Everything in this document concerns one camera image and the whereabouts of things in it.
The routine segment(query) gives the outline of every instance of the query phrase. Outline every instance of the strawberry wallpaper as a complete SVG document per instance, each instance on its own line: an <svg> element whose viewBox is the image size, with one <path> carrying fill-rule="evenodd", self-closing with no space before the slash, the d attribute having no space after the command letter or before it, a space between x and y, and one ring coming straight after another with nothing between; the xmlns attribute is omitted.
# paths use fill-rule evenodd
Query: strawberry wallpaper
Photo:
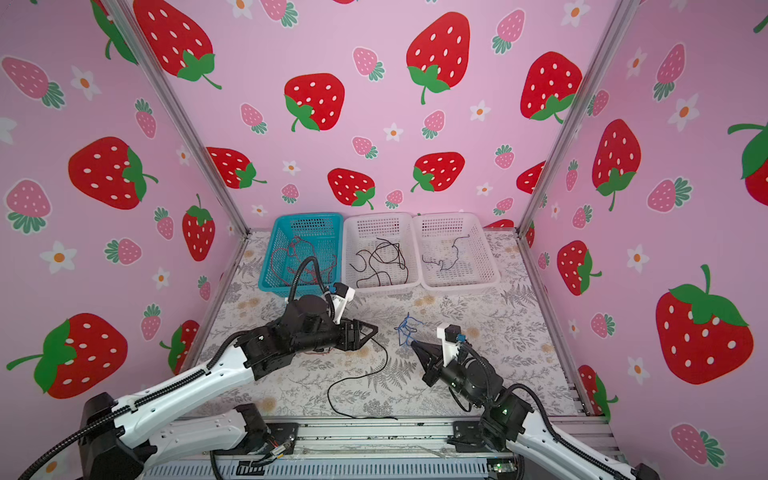
<svg viewBox="0 0 768 480"><path fill-rule="evenodd" d="M100 2L17 0L0 45L0 477L16 478L87 399L179 371L237 236ZM67 449L35 478L80 474Z"/></svg>
<svg viewBox="0 0 768 480"><path fill-rule="evenodd" d="M250 226L397 209L508 227L614 3L135 0L133 10Z"/></svg>
<svg viewBox="0 0 768 480"><path fill-rule="evenodd" d="M764 476L764 7L643 2L525 230L593 408L662 478Z"/></svg>

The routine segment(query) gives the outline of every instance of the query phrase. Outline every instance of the red strawberry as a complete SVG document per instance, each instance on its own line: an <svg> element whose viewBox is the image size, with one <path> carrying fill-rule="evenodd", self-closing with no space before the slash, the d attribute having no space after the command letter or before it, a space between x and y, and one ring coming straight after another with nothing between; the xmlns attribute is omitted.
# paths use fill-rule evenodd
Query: red strawberry
<svg viewBox="0 0 768 480"><path fill-rule="evenodd" d="M563 55L548 51L537 58L528 70L520 112L532 120L546 120L571 106L581 85L581 70Z"/></svg>
<svg viewBox="0 0 768 480"><path fill-rule="evenodd" d="M490 223L483 228L514 228L515 222L512 220L496 220L494 223Z"/></svg>
<svg viewBox="0 0 768 480"><path fill-rule="evenodd" d="M358 73L362 76L368 77L370 81L379 81L384 78L384 65L373 50L358 47L352 52L352 57Z"/></svg>
<svg viewBox="0 0 768 480"><path fill-rule="evenodd" d="M543 252L538 255L538 267L542 270L546 270L549 266L549 253Z"/></svg>
<svg viewBox="0 0 768 480"><path fill-rule="evenodd" d="M760 130L741 155L742 178L752 198L768 205L768 125L731 125L728 134L739 130Z"/></svg>
<svg viewBox="0 0 768 480"><path fill-rule="evenodd" d="M358 155L364 155L366 158L376 158L379 151L373 146L373 142L363 137L354 137L352 139L352 146L355 148L355 152Z"/></svg>
<svg viewBox="0 0 768 480"><path fill-rule="evenodd" d="M587 390L587 397L589 403L594 406L595 415L605 415L607 422L611 421L611 408L609 403L616 403L619 401L617 396L609 400L605 385L600 377L589 365L582 365L578 367L579 376L581 377L581 383L584 384L584 388Z"/></svg>
<svg viewBox="0 0 768 480"><path fill-rule="evenodd" d="M368 204L373 210L371 199L376 195L376 184L368 175L334 168L328 172L328 185L333 190L333 195L342 204L350 207L362 207Z"/></svg>
<svg viewBox="0 0 768 480"><path fill-rule="evenodd" d="M512 166L513 161L515 161L515 154L512 153L512 148L509 145L502 145L496 149L496 160L494 162L499 168L506 170Z"/></svg>
<svg viewBox="0 0 768 480"><path fill-rule="evenodd" d="M587 291L591 276L602 276L602 272L592 273L592 255L580 240L570 242L558 252L558 272L565 286L575 296Z"/></svg>
<svg viewBox="0 0 768 480"><path fill-rule="evenodd" d="M674 82L680 78L685 69L685 45L678 43L673 46L667 57L659 65L654 85L654 98L662 101L674 90Z"/></svg>
<svg viewBox="0 0 768 480"><path fill-rule="evenodd" d="M203 275L197 280L197 288L200 289L200 297L206 302L210 300L210 282L208 278Z"/></svg>
<svg viewBox="0 0 768 480"><path fill-rule="evenodd" d="M493 50L500 55L511 50L512 44L522 35L524 25L525 11L521 8L504 17L496 27L497 36L493 38Z"/></svg>
<svg viewBox="0 0 768 480"><path fill-rule="evenodd" d="M203 208L200 195L197 195L197 203L199 206L190 207L181 219L181 232L184 234L184 241L187 242L187 249L192 258L202 262L208 256L210 246L214 242L216 224L208 210Z"/></svg>
<svg viewBox="0 0 768 480"><path fill-rule="evenodd" d="M79 313L51 330L41 355L14 360L5 368L39 358L35 382L43 393L70 399L112 375L127 354L125 337L112 325L93 313Z"/></svg>
<svg viewBox="0 0 768 480"><path fill-rule="evenodd" d="M158 207L154 211L154 221L157 222L157 232L165 240L170 240L174 237L174 219L168 216L168 210Z"/></svg>
<svg viewBox="0 0 768 480"><path fill-rule="evenodd" d="M603 108L608 105L608 98L610 98L610 95L605 90L600 90L597 94L592 95L592 99L587 106L587 115L597 117L603 111Z"/></svg>
<svg viewBox="0 0 768 480"><path fill-rule="evenodd" d="M107 260L112 263L120 262L122 265L131 265L141 258L141 247L130 238L124 238L118 242L112 240L107 243L107 249L104 250Z"/></svg>
<svg viewBox="0 0 768 480"><path fill-rule="evenodd" d="M533 222L531 222L531 226L528 227L528 231L525 232L525 239L528 241L528 248L533 247L534 238L536 238L536 227Z"/></svg>
<svg viewBox="0 0 768 480"><path fill-rule="evenodd" d="M141 335L148 342L157 335L160 329L160 307L154 303L144 311L144 318L141 320Z"/></svg>
<svg viewBox="0 0 768 480"><path fill-rule="evenodd" d="M608 211L614 209L616 192L629 187L640 166L640 142L623 120L612 121L603 131L592 164L592 184L603 197L613 195Z"/></svg>
<svg viewBox="0 0 768 480"><path fill-rule="evenodd" d="M389 209L396 209L402 203L402 191L392 190L386 196L386 207Z"/></svg>
<svg viewBox="0 0 768 480"><path fill-rule="evenodd" d="M687 178L678 177L674 182L667 178L648 195L648 208L666 214L690 200L693 189Z"/></svg>
<svg viewBox="0 0 768 480"><path fill-rule="evenodd" d="M290 130L300 121L310 130L330 130L339 121L344 105L344 85L330 73L301 75L288 80L286 108L296 117Z"/></svg>
<svg viewBox="0 0 768 480"><path fill-rule="evenodd" d="M190 352L190 346L199 328L200 325L197 322L187 320L174 332L174 336L170 340L170 346L166 346L162 341L160 342L161 347L170 350L168 353L168 365L174 375L178 375L181 372L181 367L187 358L187 354Z"/></svg>
<svg viewBox="0 0 768 480"><path fill-rule="evenodd" d="M139 157L115 137L96 140L69 159L69 179L81 192L120 210L135 208L147 193Z"/></svg>
<svg viewBox="0 0 768 480"><path fill-rule="evenodd" d="M408 47L406 64L413 83L422 89L422 105L427 88L432 93L455 87L469 63L469 20L448 12L425 28Z"/></svg>
<svg viewBox="0 0 768 480"><path fill-rule="evenodd" d="M189 81L205 78L214 71L214 46L200 26L164 0L134 0L139 28L160 62L174 77Z"/></svg>
<svg viewBox="0 0 768 480"><path fill-rule="evenodd" d="M438 132L440 132L444 126L445 112L442 110L435 110L424 119L422 135L424 135L424 138L427 140L431 140L434 137L437 137Z"/></svg>
<svg viewBox="0 0 768 480"><path fill-rule="evenodd" d="M670 430L670 435L675 445L699 465L709 461L714 468L719 468L725 463L725 452L718 446L719 442L704 430L699 432L692 425L681 423Z"/></svg>
<svg viewBox="0 0 768 480"><path fill-rule="evenodd" d="M506 197L504 200L500 200L496 204L496 208L493 209L494 215L504 215L507 213L507 210L512 208L512 204L515 202L515 199L512 197Z"/></svg>
<svg viewBox="0 0 768 480"><path fill-rule="evenodd" d="M293 3L286 0L261 0L266 14L275 22L280 22L285 28L293 28L299 23L299 13L293 8Z"/></svg>
<svg viewBox="0 0 768 480"><path fill-rule="evenodd" d="M294 184L287 184L280 193L283 194L283 200L288 204L296 203L299 198L299 189Z"/></svg>
<svg viewBox="0 0 768 480"><path fill-rule="evenodd" d="M608 338L608 336L613 336L614 332L616 331L616 323L614 322L614 317L602 313L598 313L597 315L592 317L592 321L590 322L590 326L592 327L592 331L595 332L600 338L605 339Z"/></svg>
<svg viewBox="0 0 768 480"><path fill-rule="evenodd" d="M11 209L6 218L13 230L29 235L48 225L44 218L51 214L51 202L43 187L34 180L19 180L5 195L5 204Z"/></svg>
<svg viewBox="0 0 768 480"><path fill-rule="evenodd" d="M565 189L569 192L576 186L576 180L578 179L578 162L574 159L568 165L568 173L565 175Z"/></svg>
<svg viewBox="0 0 768 480"><path fill-rule="evenodd" d="M138 62L136 62L134 53L125 43L125 39L118 30L118 27L111 20L111 16L107 12L107 9L104 8L104 3L102 3L101 0L91 0L91 8L93 9L94 18L96 18L96 23L98 23L99 28L101 28L101 30L109 37L107 47L104 50L104 56L107 57L107 60L111 60L109 48L114 42L114 47L118 50L118 53L122 58L125 58L130 63L137 64Z"/></svg>
<svg viewBox="0 0 768 480"><path fill-rule="evenodd" d="M231 148L206 147L213 159L219 175L229 188L247 188L253 182L265 184L266 180L256 180L256 168L248 157Z"/></svg>
<svg viewBox="0 0 768 480"><path fill-rule="evenodd" d="M573 220L571 220L571 223L576 228L584 228L587 226L587 223L590 223L592 221L592 207L589 205L584 205L583 207L579 207L576 209L576 213L574 214Z"/></svg>
<svg viewBox="0 0 768 480"><path fill-rule="evenodd" d="M152 116L152 109L149 108L149 104L140 98L136 100L136 123L139 124L141 131L147 135L148 138L154 138L155 132L157 132L157 122Z"/></svg>
<svg viewBox="0 0 768 480"><path fill-rule="evenodd" d="M64 94L54 81L49 82L42 68L34 63L20 58L5 56L2 58L3 70L19 91L32 100L43 102L48 108L60 109L64 102Z"/></svg>
<svg viewBox="0 0 768 480"><path fill-rule="evenodd" d="M673 288L656 305L656 328L670 371L694 385L739 368L752 355L748 324L730 300L710 295L710 268L702 265L707 289Z"/></svg>
<svg viewBox="0 0 768 480"><path fill-rule="evenodd" d="M266 122L261 112L256 108L249 104L242 104L240 106L240 117L243 119L243 123L250 127L251 131L259 135L266 133Z"/></svg>
<svg viewBox="0 0 768 480"><path fill-rule="evenodd" d="M428 192L442 192L453 185L465 163L464 157L454 151L420 157L413 166L413 179L418 183L411 193L419 185Z"/></svg>
<svg viewBox="0 0 768 480"><path fill-rule="evenodd" d="M536 188L538 178L541 176L541 171L544 170L545 163L541 162L521 173L518 177L518 189L523 190L527 194L533 194L533 189Z"/></svg>

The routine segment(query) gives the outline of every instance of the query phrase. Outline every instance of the teal basket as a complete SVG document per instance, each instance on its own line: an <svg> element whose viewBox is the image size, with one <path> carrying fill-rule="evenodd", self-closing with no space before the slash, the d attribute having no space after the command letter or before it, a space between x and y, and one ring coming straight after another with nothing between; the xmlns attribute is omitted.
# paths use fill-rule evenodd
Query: teal basket
<svg viewBox="0 0 768 480"><path fill-rule="evenodd" d="M320 264L323 283L330 286L341 278L342 231L340 214L286 215L275 220L270 245L259 276L259 289L288 296L296 269L314 255ZM314 264L302 272L296 295L320 295Z"/></svg>

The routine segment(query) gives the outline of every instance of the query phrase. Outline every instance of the pink wall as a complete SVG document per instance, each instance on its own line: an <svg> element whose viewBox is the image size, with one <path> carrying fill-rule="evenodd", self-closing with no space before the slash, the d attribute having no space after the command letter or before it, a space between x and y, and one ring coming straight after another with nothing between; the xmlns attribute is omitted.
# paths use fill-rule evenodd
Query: pink wall
<svg viewBox="0 0 768 480"><path fill-rule="evenodd" d="M181 139L146 77L122 58L123 46L111 45L107 59L107 43L89 2L33 5L18 0L0 18L0 190L4 216L12 220L3 220L0 228L2 365L45 354L11 364L13 369L3 369L0 375L6 436L0 454L3 478L16 478L48 447L77 430L82 406L90 397L104 391L121 396L171 376L169 350L161 348L160 341L172 346L171 337L184 322L203 321L210 301L200 295L198 279L206 276L210 295L215 295L237 244L237 238L227 234L227 215L195 162L180 161ZM24 86L17 88L11 77ZM89 89L83 90L86 84ZM62 96L60 108L51 102L47 108L41 99ZM151 118L141 117L154 138L137 122L134 105L140 98L152 109ZM104 137L120 141L106 140L82 151ZM141 202L136 201L141 176L125 170L131 179L125 182L122 175L126 145L141 159L144 173L159 180L156 184L145 177L147 191ZM135 174L135 159L131 169ZM34 183L18 184L22 179ZM48 202L38 196L41 192ZM196 194L216 226L203 261L193 260L182 238L182 220L197 205ZM170 237L169 220L158 230L154 219L158 207L173 219L169 240L162 234ZM30 226L28 234L25 224ZM136 260L135 248L123 242L127 248L118 251L113 263L104 252L113 239L130 239L141 256ZM170 272L161 288L156 281L159 269ZM159 315L145 315L152 305L159 306ZM51 341L44 349L46 339ZM184 351L176 354L183 356ZM76 450L65 451L57 460L55 468L39 478L80 476Z"/></svg>
<svg viewBox="0 0 768 480"><path fill-rule="evenodd" d="M413 214L463 209L476 213L484 225L498 220L518 222L531 197L518 188L518 178L525 187L523 182L538 175L536 166L547 157L560 127L553 113L560 111L558 116L564 118L567 101L540 114L544 120L528 117L550 97L553 105L559 104L578 87L578 70L586 70L614 0L588 0L586 4L578 0L556 6L535 0L512 4L246 0L241 2L245 8L234 0L171 2L183 17L163 4L136 0L134 12L203 142L239 152L228 153L246 157L255 166L256 180L266 181L230 192L252 227L271 227L284 214L339 211L360 215L370 213L370 207L387 211L388 201ZM283 9L265 9L263 4L282 5ZM442 17L449 12L457 13ZM512 12L516 13L502 22ZM439 18L434 31L419 37ZM502 42L505 39L511 50ZM181 55L187 48L194 54L191 62ZM550 51L558 55L545 57L532 69L531 79L539 88L534 93L531 82L526 81L528 71ZM204 55L209 56L200 61ZM179 72L182 61L190 64ZM379 70L373 70L378 62L384 70L382 78ZM557 62L560 70L552 71L550 66ZM432 63L440 68L436 80L420 71ZM419 84L409 73L410 64ZM547 71L541 75L543 66ZM314 74L332 76L292 80ZM332 90L312 93L326 85L332 85ZM425 86L429 89L421 104ZM297 115L303 115L302 106L308 108L305 121L296 122L297 116L286 107L286 91ZM341 108L333 107L342 101ZM243 104L248 105L245 120ZM480 110L483 115L477 118ZM291 131L292 124L296 131ZM422 134L426 124L437 132L436 137L427 139L431 134ZM502 145L511 148L514 160L505 150L497 153ZM366 157L371 147L376 148L376 155ZM224 159L222 154L227 152L214 153ZM422 171L430 174L435 168L432 174L438 176L430 181L417 175L423 184L417 185L414 165L425 155L429 157L422 162L427 160L429 168ZM455 163L444 169L440 158ZM451 175L453 166L462 162L458 175ZM225 181L240 186L231 165L222 169ZM334 169L352 173L335 171L332 189L328 175ZM358 180L368 183L347 177L355 172ZM366 186L373 184L375 192ZM296 202L288 203L295 198L291 196L295 190L299 193ZM355 197L355 191L362 194ZM351 206L356 200L361 205Z"/></svg>
<svg viewBox="0 0 768 480"><path fill-rule="evenodd" d="M768 31L753 31L768 11L759 2L671 4L637 10L602 81L607 105L584 118L535 218L532 249L585 385L610 409L633 465L655 464L667 479L762 478L768 200L758 169L768 150L765 131L728 130L768 120ZM684 46L682 70L675 45ZM608 183L611 167L624 171ZM745 183L743 168L758 171ZM572 190L569 175L578 177ZM574 240L583 245L571 250ZM582 292L585 247L602 276Z"/></svg>

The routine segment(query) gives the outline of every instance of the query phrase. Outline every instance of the basket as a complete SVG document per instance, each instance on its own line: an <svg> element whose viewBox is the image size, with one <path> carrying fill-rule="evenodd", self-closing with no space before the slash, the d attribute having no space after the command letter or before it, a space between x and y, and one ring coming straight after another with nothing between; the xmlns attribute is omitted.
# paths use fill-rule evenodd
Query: basket
<svg viewBox="0 0 768 480"><path fill-rule="evenodd" d="M399 245L401 262L380 263L373 260L372 266L369 265L371 254L384 240ZM389 262L396 260L398 254L394 247L382 247L376 252L376 256ZM419 285L422 281L422 268L411 216L370 214L344 220L341 281L354 288L356 295L406 293Z"/></svg>
<svg viewBox="0 0 768 480"><path fill-rule="evenodd" d="M286 215L275 220L261 267L259 290L288 296L296 269L312 255L320 264L323 283L329 286L338 282L343 220L340 214ZM315 276L310 264L302 272L296 294L320 295Z"/></svg>
<svg viewBox="0 0 768 480"><path fill-rule="evenodd" d="M426 290L438 295L496 291L501 275L475 215L420 215L413 223Z"/></svg>

